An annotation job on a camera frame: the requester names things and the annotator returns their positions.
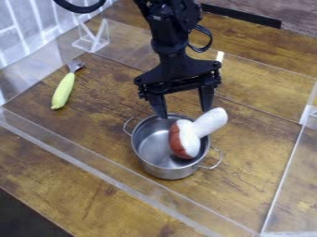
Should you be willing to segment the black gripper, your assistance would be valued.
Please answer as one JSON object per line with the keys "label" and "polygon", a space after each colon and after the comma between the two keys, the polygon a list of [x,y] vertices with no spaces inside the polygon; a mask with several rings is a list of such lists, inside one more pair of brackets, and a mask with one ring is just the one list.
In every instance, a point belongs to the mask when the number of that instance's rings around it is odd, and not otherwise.
{"label": "black gripper", "polygon": [[166,119],[164,95],[197,89],[202,111],[207,112],[211,109],[214,90],[222,80],[222,63],[218,60],[191,58],[181,45],[152,46],[159,63],[134,80],[139,97],[148,101],[158,117]]}

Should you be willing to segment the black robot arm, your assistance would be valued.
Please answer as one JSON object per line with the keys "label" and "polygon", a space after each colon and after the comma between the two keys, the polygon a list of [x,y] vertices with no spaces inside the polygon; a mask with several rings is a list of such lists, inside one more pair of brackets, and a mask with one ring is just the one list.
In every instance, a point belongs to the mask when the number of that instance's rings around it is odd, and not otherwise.
{"label": "black robot arm", "polygon": [[191,58],[186,47],[197,53],[209,50],[213,36],[198,22],[202,7],[195,0],[134,0],[151,30],[151,46],[159,64],[134,83],[139,97],[151,105],[159,118],[167,118],[164,95],[198,90],[202,111],[211,109],[214,90],[221,84],[222,63]]}

